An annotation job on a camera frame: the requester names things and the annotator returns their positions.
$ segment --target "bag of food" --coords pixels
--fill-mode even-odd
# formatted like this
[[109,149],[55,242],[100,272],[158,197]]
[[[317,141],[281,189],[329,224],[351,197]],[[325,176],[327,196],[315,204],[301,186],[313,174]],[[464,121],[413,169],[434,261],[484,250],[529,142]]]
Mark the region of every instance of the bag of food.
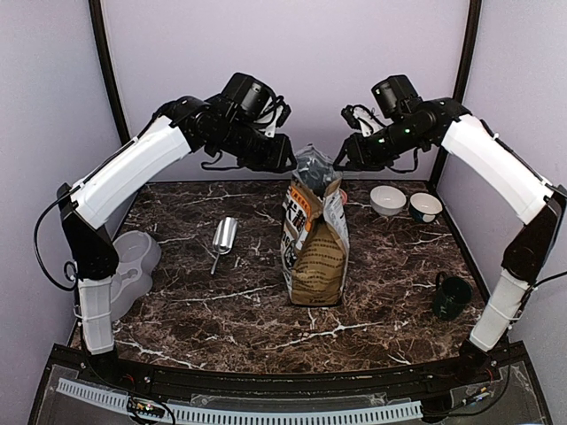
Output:
[[349,252],[342,175],[311,145],[296,159],[298,168],[283,201],[283,276],[293,304],[336,305],[345,288]]

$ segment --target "marble tabletop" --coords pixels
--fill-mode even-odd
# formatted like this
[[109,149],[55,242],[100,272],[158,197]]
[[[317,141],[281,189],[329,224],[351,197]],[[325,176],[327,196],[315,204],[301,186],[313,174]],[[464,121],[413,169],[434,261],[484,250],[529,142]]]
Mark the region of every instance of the marble tabletop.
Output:
[[[418,224],[407,211],[378,216],[369,205],[377,184],[342,184],[351,252],[343,303],[331,308],[289,301],[279,254],[289,182],[144,187],[121,233],[148,232],[163,253],[151,292],[113,325],[120,356],[257,374],[344,372],[456,356],[484,305],[470,271],[441,218]],[[425,191],[422,182],[391,184],[408,196]],[[237,239],[211,276],[211,243],[225,216],[238,219]],[[431,312],[441,270],[474,289],[470,305],[451,322]]]

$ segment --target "metal scoop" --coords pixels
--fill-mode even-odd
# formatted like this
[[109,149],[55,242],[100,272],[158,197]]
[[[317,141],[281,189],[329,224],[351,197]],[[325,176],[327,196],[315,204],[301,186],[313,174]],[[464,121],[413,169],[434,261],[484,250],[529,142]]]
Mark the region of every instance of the metal scoop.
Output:
[[214,259],[211,274],[214,274],[216,263],[219,262],[219,257],[221,255],[228,254],[232,249],[234,238],[237,236],[237,227],[237,219],[226,217],[219,223],[218,228],[216,228],[216,233],[214,234],[213,239],[213,251],[216,252],[216,259]]

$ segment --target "white wall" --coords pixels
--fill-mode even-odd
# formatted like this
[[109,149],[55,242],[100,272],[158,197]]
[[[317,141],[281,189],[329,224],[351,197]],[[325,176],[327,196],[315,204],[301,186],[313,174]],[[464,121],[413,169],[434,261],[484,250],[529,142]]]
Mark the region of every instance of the white wall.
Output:
[[[0,423],[21,424],[51,346],[65,344],[74,323],[73,296],[51,286],[35,262],[35,220],[62,182],[85,175],[120,141],[88,2],[0,2],[0,58]],[[63,280],[70,252],[56,212],[40,240]]]
[[[370,88],[387,76],[406,73],[423,98],[451,96],[468,1],[120,0],[104,7],[130,133],[166,101],[207,98],[240,71],[285,96],[292,114],[283,131],[296,149],[314,143],[334,158],[351,132],[341,109],[374,107]],[[205,158],[189,156],[157,180],[276,177],[205,173],[198,166]],[[422,154],[418,172],[403,178],[427,179],[434,158]],[[411,164],[409,154],[396,166]]]
[[[567,3],[488,0],[478,33],[465,104],[501,139],[555,183],[567,183]],[[512,210],[458,159],[450,158],[439,191],[490,289],[504,248],[521,228]],[[540,277],[567,269],[567,231]],[[555,423],[565,423],[567,279],[531,298],[512,332],[523,339]]]

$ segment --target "dark green mug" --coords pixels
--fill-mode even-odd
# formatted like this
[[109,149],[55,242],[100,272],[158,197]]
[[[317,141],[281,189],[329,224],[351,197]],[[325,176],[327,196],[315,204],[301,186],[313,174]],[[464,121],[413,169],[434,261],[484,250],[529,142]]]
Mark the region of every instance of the dark green mug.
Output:
[[439,272],[435,278],[433,313],[443,321],[452,321],[472,300],[471,286],[457,276]]

